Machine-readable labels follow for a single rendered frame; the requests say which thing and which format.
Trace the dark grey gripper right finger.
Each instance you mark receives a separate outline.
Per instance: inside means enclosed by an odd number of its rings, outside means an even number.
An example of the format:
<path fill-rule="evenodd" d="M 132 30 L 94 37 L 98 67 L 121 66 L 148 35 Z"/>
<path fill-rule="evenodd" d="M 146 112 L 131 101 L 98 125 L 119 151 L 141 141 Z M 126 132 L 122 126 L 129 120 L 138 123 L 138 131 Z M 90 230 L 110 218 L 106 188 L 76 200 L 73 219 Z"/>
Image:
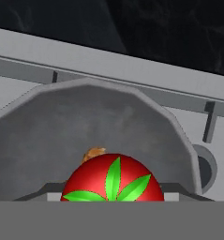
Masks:
<path fill-rule="evenodd" d="M 166 202 L 192 202 L 192 201 L 211 202 L 212 201 L 212 199 L 208 199 L 201 195 L 189 193 L 180 184 L 160 183 L 159 185 L 163 191 L 164 200 Z"/>

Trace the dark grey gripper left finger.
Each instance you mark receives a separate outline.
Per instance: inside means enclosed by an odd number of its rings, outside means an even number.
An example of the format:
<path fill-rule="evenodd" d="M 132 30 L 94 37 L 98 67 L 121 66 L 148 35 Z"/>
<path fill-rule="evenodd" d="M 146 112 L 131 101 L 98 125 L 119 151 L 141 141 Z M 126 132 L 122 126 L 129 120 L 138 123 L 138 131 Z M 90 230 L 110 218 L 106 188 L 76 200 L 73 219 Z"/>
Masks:
<path fill-rule="evenodd" d="M 46 183 L 40 190 L 15 199 L 15 202 L 30 201 L 47 193 L 61 193 L 66 183 Z"/>

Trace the red tomato with green leaves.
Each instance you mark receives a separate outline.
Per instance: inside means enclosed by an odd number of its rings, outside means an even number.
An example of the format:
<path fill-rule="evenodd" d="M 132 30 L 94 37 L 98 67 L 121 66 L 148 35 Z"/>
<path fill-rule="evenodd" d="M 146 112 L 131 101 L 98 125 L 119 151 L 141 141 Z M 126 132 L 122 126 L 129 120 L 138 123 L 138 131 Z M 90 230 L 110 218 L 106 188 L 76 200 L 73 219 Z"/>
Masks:
<path fill-rule="evenodd" d="M 85 161 L 67 180 L 61 201 L 163 202 L 153 174 L 138 160 L 105 154 Z"/>

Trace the grey round stove burner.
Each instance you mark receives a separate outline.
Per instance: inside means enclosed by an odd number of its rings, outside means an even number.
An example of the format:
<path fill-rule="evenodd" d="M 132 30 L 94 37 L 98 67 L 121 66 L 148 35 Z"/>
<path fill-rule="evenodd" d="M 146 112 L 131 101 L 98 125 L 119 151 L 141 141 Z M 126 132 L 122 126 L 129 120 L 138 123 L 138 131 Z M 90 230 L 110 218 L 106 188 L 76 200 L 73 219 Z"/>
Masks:
<path fill-rule="evenodd" d="M 202 193 L 206 193 L 215 183 L 217 178 L 217 162 L 214 155 L 204 146 L 194 144 L 198 155 Z"/>

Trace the orange-brown onion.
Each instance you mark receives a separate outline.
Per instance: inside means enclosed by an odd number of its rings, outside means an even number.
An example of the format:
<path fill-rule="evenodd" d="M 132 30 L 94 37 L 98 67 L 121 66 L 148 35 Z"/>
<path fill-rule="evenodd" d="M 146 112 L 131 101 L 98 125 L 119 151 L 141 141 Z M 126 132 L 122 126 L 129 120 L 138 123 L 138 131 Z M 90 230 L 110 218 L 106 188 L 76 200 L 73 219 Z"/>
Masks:
<path fill-rule="evenodd" d="M 103 155 L 105 153 L 106 153 L 106 149 L 104 147 L 93 147 L 84 154 L 82 163 L 86 162 L 91 158 L 95 158 L 97 156 Z"/>

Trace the grey metal pan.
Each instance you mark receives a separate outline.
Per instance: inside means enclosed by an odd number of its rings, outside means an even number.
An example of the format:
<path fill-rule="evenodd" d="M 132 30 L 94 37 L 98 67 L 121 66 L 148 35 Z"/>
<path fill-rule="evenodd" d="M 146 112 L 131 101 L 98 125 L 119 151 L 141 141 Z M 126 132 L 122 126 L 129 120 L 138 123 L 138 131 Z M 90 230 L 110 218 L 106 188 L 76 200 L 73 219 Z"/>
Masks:
<path fill-rule="evenodd" d="M 197 153 L 142 91 L 84 78 L 40 85 L 0 110 L 0 201 L 67 180 L 91 147 L 142 162 L 160 183 L 201 193 Z"/>

